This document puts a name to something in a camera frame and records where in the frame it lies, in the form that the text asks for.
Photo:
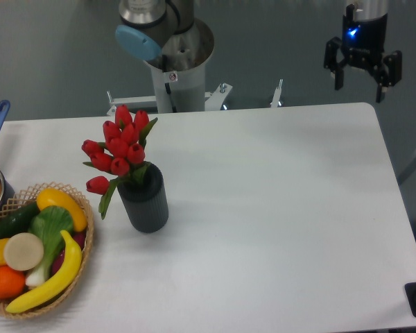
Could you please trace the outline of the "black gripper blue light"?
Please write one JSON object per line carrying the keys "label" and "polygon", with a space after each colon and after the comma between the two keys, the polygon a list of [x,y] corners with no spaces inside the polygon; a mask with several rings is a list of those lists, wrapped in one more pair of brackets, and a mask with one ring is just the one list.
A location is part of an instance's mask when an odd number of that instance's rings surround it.
{"label": "black gripper blue light", "polygon": [[[342,41],[330,39],[325,46],[323,67],[334,77],[334,89],[344,85],[344,67],[370,71],[376,81],[377,103],[382,102],[389,87],[394,87],[402,78],[402,52],[393,51],[383,55],[388,15],[375,19],[354,20],[343,16]],[[338,51],[344,59],[338,62]]]}

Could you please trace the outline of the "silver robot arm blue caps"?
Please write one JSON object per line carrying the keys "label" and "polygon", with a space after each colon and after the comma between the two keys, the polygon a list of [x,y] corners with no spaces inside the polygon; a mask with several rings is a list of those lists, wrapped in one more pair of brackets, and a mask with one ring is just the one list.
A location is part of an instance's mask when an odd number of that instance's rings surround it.
{"label": "silver robot arm blue caps", "polygon": [[[214,52],[214,34],[195,17],[193,1],[121,1],[119,16],[117,42],[157,73],[180,77],[203,71]],[[377,102],[401,80],[401,51],[387,54],[384,49],[387,24],[387,1],[346,1],[342,33],[331,38],[324,51],[323,67],[336,90],[344,85],[345,67],[373,77]]]}

